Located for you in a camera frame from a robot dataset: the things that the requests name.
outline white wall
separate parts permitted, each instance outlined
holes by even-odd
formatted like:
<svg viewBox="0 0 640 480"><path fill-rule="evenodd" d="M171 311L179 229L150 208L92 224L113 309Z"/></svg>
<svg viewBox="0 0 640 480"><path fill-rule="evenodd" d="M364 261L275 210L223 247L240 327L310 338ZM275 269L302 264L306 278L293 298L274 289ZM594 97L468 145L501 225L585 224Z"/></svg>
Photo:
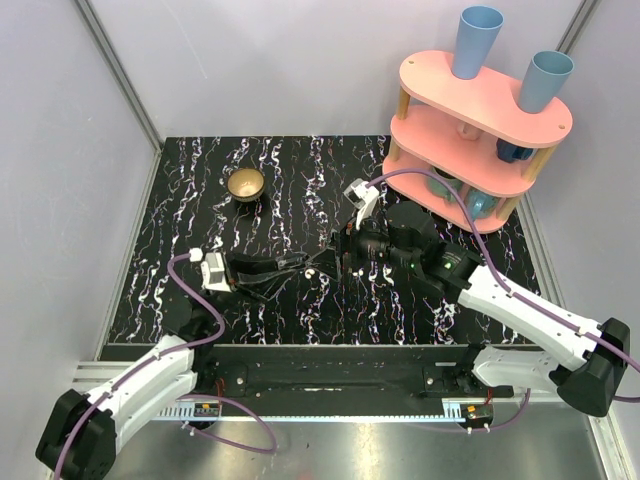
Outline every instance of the white wall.
<svg viewBox="0 0 640 480"><path fill-rule="evenodd" d="M640 358L640 3L602 2L572 57L561 97L574 130L540 175L533 205L571 309L632 329ZM640 396L627 370L622 394ZM640 472L640 405L616 405Z"/></svg>
<svg viewBox="0 0 640 480"><path fill-rule="evenodd" d="M0 477L35 479L104 325L153 152L71 1L0 0Z"/></svg>
<svg viewBox="0 0 640 480"><path fill-rule="evenodd" d="M477 0L92 0L162 135L389 132L398 68L452 50ZM580 0L487 0L488 65L522 76Z"/></svg>

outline black marble surface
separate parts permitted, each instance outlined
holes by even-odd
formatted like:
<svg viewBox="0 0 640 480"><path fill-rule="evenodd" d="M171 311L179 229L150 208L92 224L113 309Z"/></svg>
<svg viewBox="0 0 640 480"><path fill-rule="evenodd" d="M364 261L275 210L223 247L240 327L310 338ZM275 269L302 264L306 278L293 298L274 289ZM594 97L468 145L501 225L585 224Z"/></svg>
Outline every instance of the black marble surface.
<svg viewBox="0 0 640 480"><path fill-rule="evenodd" d="M353 207L343 190L356 178L373 178L389 146L387 137L171 138L166 142L109 343L155 343L163 322L177 315L182 295L166 263L191 247L280 255L319 251ZM227 193L226 179L240 167L267 178L262 201L243 205ZM378 212L401 200L385 185ZM470 235L434 217L442 238L476 249ZM500 231L485 235L496 266L538 292L516 213ZM178 273L193 286L194 265ZM323 275L294 276L266 304L238 304L226 315L224 343L429 344L523 343L489 317L442 299L423 298L401 272L372 265L353 280L349 303Z"/></svg>

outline small bowl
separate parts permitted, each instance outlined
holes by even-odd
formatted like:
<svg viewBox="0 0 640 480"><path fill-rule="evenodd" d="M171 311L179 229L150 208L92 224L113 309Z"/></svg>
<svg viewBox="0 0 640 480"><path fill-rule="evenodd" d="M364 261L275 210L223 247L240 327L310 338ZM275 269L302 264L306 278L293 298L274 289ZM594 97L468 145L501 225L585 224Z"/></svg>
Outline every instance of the small bowl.
<svg viewBox="0 0 640 480"><path fill-rule="evenodd" d="M264 192L264 175L255 168L241 168L227 180L227 190L239 202L253 202Z"/></svg>

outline silver metal base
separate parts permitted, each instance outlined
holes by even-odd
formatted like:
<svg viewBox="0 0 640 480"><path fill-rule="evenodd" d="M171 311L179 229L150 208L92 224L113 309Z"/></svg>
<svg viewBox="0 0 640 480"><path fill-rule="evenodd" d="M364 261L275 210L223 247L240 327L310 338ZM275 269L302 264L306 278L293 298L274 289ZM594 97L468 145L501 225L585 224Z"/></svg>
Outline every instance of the silver metal base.
<svg viewBox="0 0 640 480"><path fill-rule="evenodd" d="M498 421L515 404L500 405ZM570 407L534 404L513 428L445 434L402 424L272 425L275 456L190 437L178 424L152 422L121 452L108 480L594 480L605 474L588 420ZM224 422L212 431L265 446L260 427Z"/></svg>

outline pink shelf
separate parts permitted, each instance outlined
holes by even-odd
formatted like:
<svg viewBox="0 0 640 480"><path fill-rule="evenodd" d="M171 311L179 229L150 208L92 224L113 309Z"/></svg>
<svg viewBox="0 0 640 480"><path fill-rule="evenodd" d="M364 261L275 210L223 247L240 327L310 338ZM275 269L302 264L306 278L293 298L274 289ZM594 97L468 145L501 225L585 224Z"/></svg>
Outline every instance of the pink shelf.
<svg viewBox="0 0 640 480"><path fill-rule="evenodd" d="M414 157L410 153L401 151L398 160L386 158L382 164L382 172L389 173L401 168L429 168L424 161ZM448 203L444 199L435 196L427 188L427 177L417 173L408 173L391 177L387 180L394 190L400 192L416 203L428 208L444 219L458 225L465 230L470 230L469 223L464 218L462 210L456 203ZM495 215L476 220L476 227L480 233L491 233L499 230L505 220L500 220Z"/></svg>
<svg viewBox="0 0 640 480"><path fill-rule="evenodd" d="M496 156L496 137L485 132L476 141L463 140L459 123L433 107L414 105L404 120L393 117L391 134L402 150L490 195L515 197L533 185L522 178L530 160L503 162Z"/></svg>
<svg viewBox="0 0 640 480"><path fill-rule="evenodd" d="M571 112L557 97L542 112L525 113L515 100L520 80L487 67L476 78L461 80L451 73L452 60L453 54L438 50L411 55L400 66L402 87L412 97L522 147L551 147L571 131Z"/></svg>

